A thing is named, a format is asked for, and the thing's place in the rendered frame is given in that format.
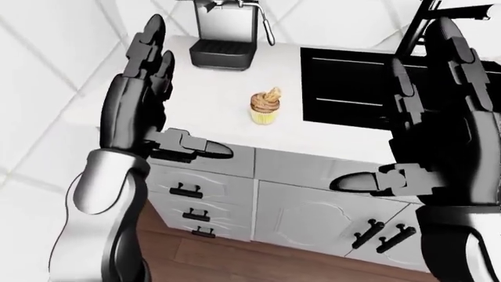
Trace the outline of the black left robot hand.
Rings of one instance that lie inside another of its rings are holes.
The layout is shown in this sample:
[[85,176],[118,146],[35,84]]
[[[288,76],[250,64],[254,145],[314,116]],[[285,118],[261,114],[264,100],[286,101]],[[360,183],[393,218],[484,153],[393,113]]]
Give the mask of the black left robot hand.
[[126,67],[112,80],[103,103],[100,147],[187,164],[198,157],[232,158],[226,145],[164,128],[175,69],[173,53],[163,49],[165,32],[163,17],[155,14],[132,39]]

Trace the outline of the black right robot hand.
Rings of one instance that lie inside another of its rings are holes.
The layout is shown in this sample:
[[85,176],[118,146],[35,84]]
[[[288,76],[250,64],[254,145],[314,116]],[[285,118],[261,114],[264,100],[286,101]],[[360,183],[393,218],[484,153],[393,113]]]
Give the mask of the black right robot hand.
[[501,204],[501,128],[482,62],[450,18],[434,20],[424,43],[429,92],[419,93],[401,60],[385,66],[395,163],[340,176],[330,189],[430,206]]

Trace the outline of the cupcake with brown frosting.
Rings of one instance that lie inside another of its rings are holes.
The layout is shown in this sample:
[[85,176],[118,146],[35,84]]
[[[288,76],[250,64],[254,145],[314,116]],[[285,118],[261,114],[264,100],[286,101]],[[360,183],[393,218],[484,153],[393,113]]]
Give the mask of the cupcake with brown frosting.
[[250,116],[258,125],[270,125],[276,119],[280,108],[282,91],[274,87],[267,92],[255,93],[250,98]]

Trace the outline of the silver espresso machine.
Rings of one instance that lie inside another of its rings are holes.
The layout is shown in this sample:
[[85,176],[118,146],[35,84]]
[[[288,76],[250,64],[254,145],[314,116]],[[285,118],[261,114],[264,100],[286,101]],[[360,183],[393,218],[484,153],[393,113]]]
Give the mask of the silver espresso machine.
[[199,40],[189,49],[195,67],[244,71],[257,51],[258,21],[276,43],[259,0],[193,0]]

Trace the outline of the black sink basin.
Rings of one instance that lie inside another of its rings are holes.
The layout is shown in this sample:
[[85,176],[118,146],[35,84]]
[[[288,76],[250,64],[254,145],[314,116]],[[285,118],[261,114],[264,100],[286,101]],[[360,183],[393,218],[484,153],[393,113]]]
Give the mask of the black sink basin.
[[454,83],[468,83],[461,70],[481,68],[494,112],[501,114],[501,66],[459,63],[452,54],[300,49],[303,119],[323,124],[389,131],[427,120],[447,104]]

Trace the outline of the black kitchen faucet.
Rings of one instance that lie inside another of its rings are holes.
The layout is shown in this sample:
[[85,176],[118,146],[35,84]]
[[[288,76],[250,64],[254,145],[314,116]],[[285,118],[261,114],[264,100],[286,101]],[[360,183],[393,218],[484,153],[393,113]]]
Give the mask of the black kitchen faucet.
[[494,7],[501,7],[501,4],[483,4],[439,9],[442,0],[420,1],[421,4],[395,51],[397,58],[401,59],[410,56],[416,45],[424,45],[424,41],[422,40],[424,31],[432,20],[442,17],[449,19],[490,20],[494,13]]

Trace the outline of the white kitchen cabinet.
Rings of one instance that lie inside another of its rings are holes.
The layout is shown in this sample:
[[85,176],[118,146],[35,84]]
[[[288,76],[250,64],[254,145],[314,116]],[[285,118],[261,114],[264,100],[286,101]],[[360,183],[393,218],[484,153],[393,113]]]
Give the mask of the white kitchen cabinet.
[[[390,239],[399,223],[417,227],[416,199],[375,198],[333,192],[332,180],[375,171],[376,164],[308,154],[234,146],[232,159],[200,157],[188,164],[153,159],[150,202],[168,227],[191,232],[211,227],[216,237],[298,248],[382,265],[425,271],[420,237],[414,234],[379,254],[379,237]],[[178,183],[199,185],[201,199],[169,194]],[[207,210],[210,222],[184,219],[190,208]],[[355,233],[375,219],[385,227],[358,249]]]

